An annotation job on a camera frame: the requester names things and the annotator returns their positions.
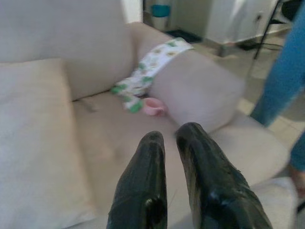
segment doormat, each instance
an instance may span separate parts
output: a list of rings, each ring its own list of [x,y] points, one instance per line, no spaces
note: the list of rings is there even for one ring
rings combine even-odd
[[[165,33],[172,37],[182,37],[188,43],[199,43],[202,41],[201,37],[198,37],[189,32],[185,32],[183,30],[172,30],[172,31],[167,31]]]

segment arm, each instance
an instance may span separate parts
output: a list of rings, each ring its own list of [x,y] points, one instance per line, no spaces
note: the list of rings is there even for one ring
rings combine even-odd
[[[171,38],[143,23],[128,24],[137,62]],[[236,110],[244,82],[207,57],[186,51],[156,76],[150,96],[162,100],[178,124],[200,123],[211,132],[228,123]]]

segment trash can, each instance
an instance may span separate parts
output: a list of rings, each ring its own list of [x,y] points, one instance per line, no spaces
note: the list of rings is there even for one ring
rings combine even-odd
[[[164,31],[171,8],[168,5],[153,5],[152,8],[152,23],[154,28]]]

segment tile floor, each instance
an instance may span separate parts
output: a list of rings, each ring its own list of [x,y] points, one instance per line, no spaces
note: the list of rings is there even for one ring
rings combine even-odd
[[[284,35],[279,35],[266,39],[266,43],[283,45]],[[239,110],[245,114],[250,114],[254,104],[259,99],[264,81],[276,60],[280,51],[262,49],[259,59],[256,61],[249,74],[254,51],[237,51],[233,55],[221,58],[215,55],[213,48],[205,47],[201,44],[194,44],[195,49],[217,62],[222,67],[235,73],[238,77],[247,79],[247,87],[244,97],[239,103]],[[269,129],[288,148],[291,148],[301,133],[305,130],[305,94],[301,94],[295,102],[285,111],[282,116],[269,127]],[[287,171],[283,171],[280,176],[287,176]],[[305,210],[297,217],[295,229],[305,229]]]

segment couch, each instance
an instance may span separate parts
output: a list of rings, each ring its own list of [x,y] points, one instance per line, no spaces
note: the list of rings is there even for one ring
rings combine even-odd
[[[296,195],[288,178],[273,177],[289,151],[255,120],[237,111],[245,83],[196,51],[177,56],[156,76],[151,97],[165,117],[124,110],[109,92],[167,35],[140,22],[126,24],[118,0],[0,0],[0,62],[66,61],[77,135],[97,218],[72,229],[105,228],[118,179],[140,139],[164,137],[168,228],[192,228],[183,166],[174,133],[198,122],[260,198],[275,229],[292,225]]]

